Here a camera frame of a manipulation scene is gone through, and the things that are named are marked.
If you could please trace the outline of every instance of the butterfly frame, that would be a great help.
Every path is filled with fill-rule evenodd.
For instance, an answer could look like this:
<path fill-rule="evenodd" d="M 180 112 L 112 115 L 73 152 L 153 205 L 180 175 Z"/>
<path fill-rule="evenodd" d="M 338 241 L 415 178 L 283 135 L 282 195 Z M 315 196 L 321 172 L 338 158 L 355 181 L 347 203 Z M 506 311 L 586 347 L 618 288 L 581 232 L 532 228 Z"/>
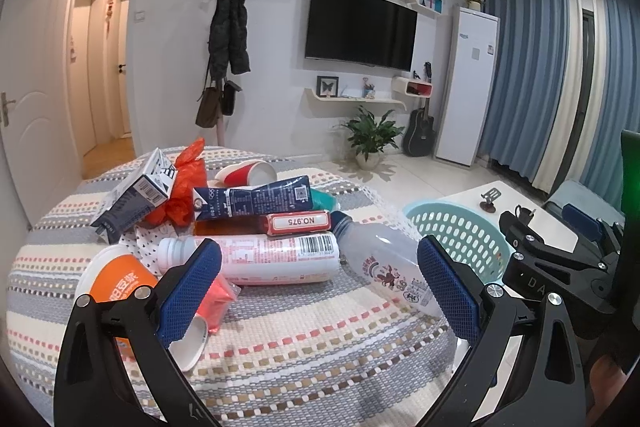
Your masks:
<path fill-rule="evenodd" d="M 320 98 L 338 96 L 338 76 L 318 76 L 316 95 Z"/>

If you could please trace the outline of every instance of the curtain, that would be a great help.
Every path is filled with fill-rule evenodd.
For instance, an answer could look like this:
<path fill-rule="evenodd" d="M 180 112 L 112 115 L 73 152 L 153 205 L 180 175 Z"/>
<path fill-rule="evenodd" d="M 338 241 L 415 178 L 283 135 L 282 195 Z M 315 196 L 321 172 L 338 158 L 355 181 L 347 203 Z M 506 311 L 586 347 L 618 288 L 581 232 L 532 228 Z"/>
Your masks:
<path fill-rule="evenodd" d="M 569 41 L 558 112 L 540 167 L 531 181 L 535 188 L 545 192 L 551 192 L 569 143 L 582 84 L 582 0 L 568 0 L 568 7 Z"/>
<path fill-rule="evenodd" d="M 587 114 L 584 116 L 582 133 L 578 140 L 574 159 L 567 172 L 566 179 L 579 180 L 589 158 L 589 151 L 598 127 L 602 96 L 604 93 L 605 76 L 607 72 L 607 10 L 604 0 L 591 0 L 593 6 L 593 20 L 595 24 L 595 40 L 593 53 L 593 77 Z"/>
<path fill-rule="evenodd" d="M 640 0 L 604 0 L 607 66 L 600 118 L 580 181 L 620 208 L 623 129 L 640 130 Z"/>
<path fill-rule="evenodd" d="M 568 0 L 485 0 L 500 39 L 479 153 L 533 180 L 556 116 L 568 48 Z"/>

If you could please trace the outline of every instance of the clear plastic bottle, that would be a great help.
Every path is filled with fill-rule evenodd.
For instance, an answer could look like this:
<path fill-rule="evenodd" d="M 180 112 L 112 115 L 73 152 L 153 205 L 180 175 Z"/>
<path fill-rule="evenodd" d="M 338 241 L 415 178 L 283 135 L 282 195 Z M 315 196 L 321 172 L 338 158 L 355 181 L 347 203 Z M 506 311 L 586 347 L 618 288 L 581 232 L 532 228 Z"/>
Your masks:
<path fill-rule="evenodd" d="M 420 311 L 442 317 L 416 263 L 416 241 L 382 223 L 354 223 L 342 212 L 332 212 L 331 222 L 340 256 L 354 272 L 379 283 Z"/>
<path fill-rule="evenodd" d="M 186 263 L 207 237 L 222 251 L 222 275 L 239 285 L 323 282 L 340 269 L 340 251 L 331 232 L 165 238 L 158 246 L 158 269 L 164 274 L 172 266 Z"/>

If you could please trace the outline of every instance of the white standing air conditioner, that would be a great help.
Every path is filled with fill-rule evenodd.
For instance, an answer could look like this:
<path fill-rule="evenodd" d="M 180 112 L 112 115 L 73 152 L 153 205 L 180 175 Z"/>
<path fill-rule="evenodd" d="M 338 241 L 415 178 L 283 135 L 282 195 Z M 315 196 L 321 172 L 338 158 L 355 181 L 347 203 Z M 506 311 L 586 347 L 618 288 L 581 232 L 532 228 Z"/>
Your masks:
<path fill-rule="evenodd" d="M 494 83 L 499 22 L 467 8 L 454 12 L 436 158 L 469 167 L 474 163 Z"/>

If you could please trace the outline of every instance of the television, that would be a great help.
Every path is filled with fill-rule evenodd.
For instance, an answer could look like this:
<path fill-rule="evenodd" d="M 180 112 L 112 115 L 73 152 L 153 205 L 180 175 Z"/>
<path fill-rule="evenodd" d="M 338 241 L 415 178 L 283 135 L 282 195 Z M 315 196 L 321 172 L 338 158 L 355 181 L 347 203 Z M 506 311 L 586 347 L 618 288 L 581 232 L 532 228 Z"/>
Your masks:
<path fill-rule="evenodd" d="M 305 57 L 410 71 L 417 17 L 385 0 L 311 0 Z"/>

